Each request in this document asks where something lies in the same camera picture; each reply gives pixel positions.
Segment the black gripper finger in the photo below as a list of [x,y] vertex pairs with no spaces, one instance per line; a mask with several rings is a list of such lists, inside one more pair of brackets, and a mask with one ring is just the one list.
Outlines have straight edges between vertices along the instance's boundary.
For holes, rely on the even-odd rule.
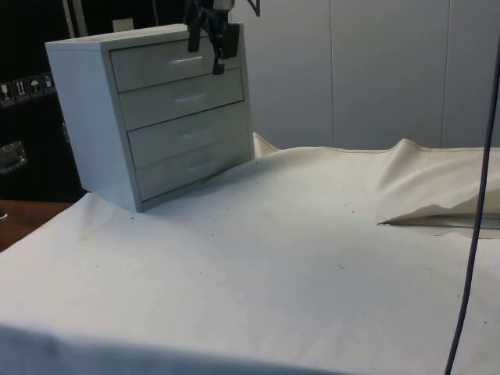
[[233,6],[202,7],[203,30],[209,35],[214,51],[212,73],[220,75],[225,70],[225,60],[238,56],[240,24],[229,21]]
[[197,52],[199,50],[201,34],[201,10],[195,0],[186,1],[185,24],[189,33],[187,50]]

